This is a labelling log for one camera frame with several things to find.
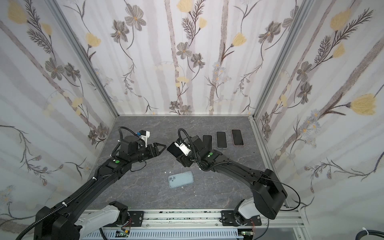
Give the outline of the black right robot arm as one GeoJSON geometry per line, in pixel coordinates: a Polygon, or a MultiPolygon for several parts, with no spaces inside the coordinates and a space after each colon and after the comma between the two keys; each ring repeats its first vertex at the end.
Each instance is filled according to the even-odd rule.
{"type": "Polygon", "coordinates": [[[218,150],[209,150],[198,136],[191,143],[177,139],[170,147],[175,150],[170,153],[184,167],[196,163],[202,171],[224,174],[242,182],[250,188],[256,210],[270,220],[277,217],[288,194],[272,170],[255,170],[235,162],[218,150]]]}

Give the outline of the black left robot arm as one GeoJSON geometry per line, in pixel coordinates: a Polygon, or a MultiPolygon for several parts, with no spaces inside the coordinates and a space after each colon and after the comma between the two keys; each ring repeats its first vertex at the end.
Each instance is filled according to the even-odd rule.
{"type": "Polygon", "coordinates": [[[134,163],[160,156],[166,145],[147,144],[137,136],[127,136],[118,141],[111,157],[100,165],[94,176],[72,195],[52,208],[43,207],[36,215],[35,240],[80,240],[99,228],[129,221],[127,206],[113,202],[97,217],[81,220],[87,207],[109,186],[117,182],[134,163]]]}

